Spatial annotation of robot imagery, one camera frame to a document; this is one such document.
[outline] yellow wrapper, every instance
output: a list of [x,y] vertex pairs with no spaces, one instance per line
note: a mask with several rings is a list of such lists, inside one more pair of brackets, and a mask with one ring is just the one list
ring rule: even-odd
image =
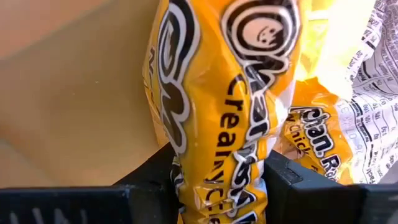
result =
[[265,223],[263,162],[292,101],[302,2],[160,2],[144,83],[185,223]]
[[[392,24],[388,23],[391,21],[391,15],[384,13],[389,11],[389,7],[395,8],[397,4],[381,0],[376,3],[361,1],[356,18],[368,15],[368,19],[345,20],[349,21],[345,23],[350,27],[354,21],[359,27],[364,27],[364,22],[367,22],[360,36],[357,29],[354,29],[354,32],[348,28],[344,29],[347,35],[361,40],[357,50],[345,48],[340,51],[342,54],[338,60],[335,60],[336,57],[330,57],[332,62],[326,63],[346,63],[346,72],[327,69],[328,67],[324,66],[325,61],[322,61],[323,57],[317,59],[317,55],[328,52],[327,48],[316,53],[316,47],[308,44],[302,49],[299,63],[303,68],[296,70],[298,81],[293,107],[285,122],[282,137],[298,151],[295,154],[291,147],[282,146],[276,149],[301,165],[341,184],[376,184],[398,157],[398,83],[394,74],[395,65],[390,62],[394,57],[391,52],[396,52],[396,48],[390,44],[392,38],[386,31],[394,29],[391,27]],[[319,42],[327,41],[327,38],[323,38],[319,33],[315,35],[319,30],[315,25],[317,22],[308,23],[307,28],[311,31],[306,33],[305,39],[318,36]],[[311,63],[305,63],[305,58],[311,58]],[[317,68],[314,72],[308,72],[308,68],[311,68],[308,65]],[[317,70],[326,71],[325,74],[339,73],[325,78],[319,75]],[[347,75],[349,80],[354,82],[340,80],[343,76],[347,78]],[[321,83],[326,79],[329,79],[329,84],[322,86]],[[328,89],[328,86],[333,86],[340,93],[351,89],[348,100],[339,98],[336,91]]]

